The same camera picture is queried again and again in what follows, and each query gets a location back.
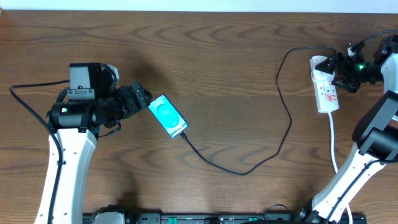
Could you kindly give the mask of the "turquoise screen smartphone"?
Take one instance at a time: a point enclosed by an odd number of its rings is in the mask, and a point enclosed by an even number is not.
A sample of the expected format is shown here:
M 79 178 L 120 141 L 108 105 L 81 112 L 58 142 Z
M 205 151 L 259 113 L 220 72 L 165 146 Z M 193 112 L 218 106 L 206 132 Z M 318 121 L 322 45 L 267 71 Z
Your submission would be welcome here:
M 152 101 L 148 108 L 171 138 L 177 137 L 188 128 L 186 119 L 165 95 Z

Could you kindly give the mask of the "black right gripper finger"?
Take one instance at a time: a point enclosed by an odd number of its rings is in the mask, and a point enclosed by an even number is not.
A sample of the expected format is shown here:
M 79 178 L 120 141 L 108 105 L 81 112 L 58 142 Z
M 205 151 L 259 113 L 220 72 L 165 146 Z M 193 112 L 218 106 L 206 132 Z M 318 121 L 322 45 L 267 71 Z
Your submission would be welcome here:
M 345 57 L 343 54 L 335 53 L 316 65 L 315 69 L 332 75 L 336 70 L 340 70 L 342 68 L 344 60 Z
M 331 81 L 331 84 L 342 89 L 342 90 L 347 91 L 348 93 L 356 93 L 358 90 L 358 87 L 355 83 L 349 82 L 349 81 L 345 80 L 344 78 L 333 79 Z

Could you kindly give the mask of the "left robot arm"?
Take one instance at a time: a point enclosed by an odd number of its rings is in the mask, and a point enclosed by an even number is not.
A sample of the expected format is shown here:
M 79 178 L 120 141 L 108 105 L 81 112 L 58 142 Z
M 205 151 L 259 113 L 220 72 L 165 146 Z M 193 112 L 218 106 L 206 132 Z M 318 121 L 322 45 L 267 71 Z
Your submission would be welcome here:
M 100 126 L 114 134 L 121 120 L 147 108 L 152 99 L 139 82 L 117 86 L 119 73 L 112 65 L 72 63 L 69 68 L 70 86 L 47 112 L 50 155 L 36 223 L 82 223 Z

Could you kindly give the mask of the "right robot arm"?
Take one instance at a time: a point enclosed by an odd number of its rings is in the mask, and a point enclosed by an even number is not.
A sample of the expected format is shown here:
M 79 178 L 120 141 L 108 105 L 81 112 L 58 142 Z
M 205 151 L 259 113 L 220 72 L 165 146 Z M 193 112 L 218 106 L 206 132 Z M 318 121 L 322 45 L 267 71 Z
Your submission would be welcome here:
M 362 83 L 383 83 L 383 96 L 355 127 L 348 158 L 331 182 L 294 218 L 299 223 L 338 223 L 350 201 L 365 183 L 387 164 L 397 162 L 397 31 L 389 30 L 367 62 L 365 41 L 351 45 L 348 54 L 310 59 L 311 78 L 317 100 L 333 104 L 336 88 L 356 93 Z

